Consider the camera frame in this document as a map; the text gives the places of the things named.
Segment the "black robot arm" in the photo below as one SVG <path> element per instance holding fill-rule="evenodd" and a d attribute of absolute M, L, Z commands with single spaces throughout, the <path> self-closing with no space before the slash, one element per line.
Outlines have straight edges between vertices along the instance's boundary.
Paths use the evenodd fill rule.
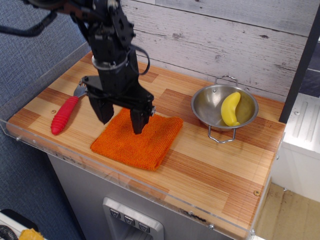
<path fill-rule="evenodd" d="M 134 24 L 129 22 L 119 0 L 27 0 L 34 8 L 69 15 L 78 25 L 92 51 L 97 76 L 83 78 L 90 104 L 106 124 L 114 106 L 130 111 L 135 134 L 141 134 L 155 113 L 154 96 L 139 83 L 148 70 L 139 71 L 137 54 L 143 49 L 132 44 Z"/>

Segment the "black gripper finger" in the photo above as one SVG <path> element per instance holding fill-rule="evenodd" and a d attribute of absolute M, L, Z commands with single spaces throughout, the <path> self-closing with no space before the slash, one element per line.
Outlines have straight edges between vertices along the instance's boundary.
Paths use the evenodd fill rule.
<path fill-rule="evenodd" d="M 98 119 L 103 123 L 108 123 L 114 115 L 113 103 L 106 98 L 89 97 L 89 102 Z"/>
<path fill-rule="evenodd" d="M 133 127 L 133 132 L 138 135 L 141 134 L 145 125 L 149 123 L 149 118 L 156 112 L 156 107 L 152 106 L 147 110 L 131 109 L 130 119 Z"/>

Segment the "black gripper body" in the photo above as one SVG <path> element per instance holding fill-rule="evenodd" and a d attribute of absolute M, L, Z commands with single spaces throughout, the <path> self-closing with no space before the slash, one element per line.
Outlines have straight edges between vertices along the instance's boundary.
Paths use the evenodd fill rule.
<path fill-rule="evenodd" d="M 127 62 L 113 70 L 98 70 L 98 75 L 87 75 L 82 82 L 94 110 L 105 110 L 118 105 L 127 109 L 153 110 L 154 96 L 139 83 L 139 77 L 148 72 L 139 72 L 137 62 Z"/>

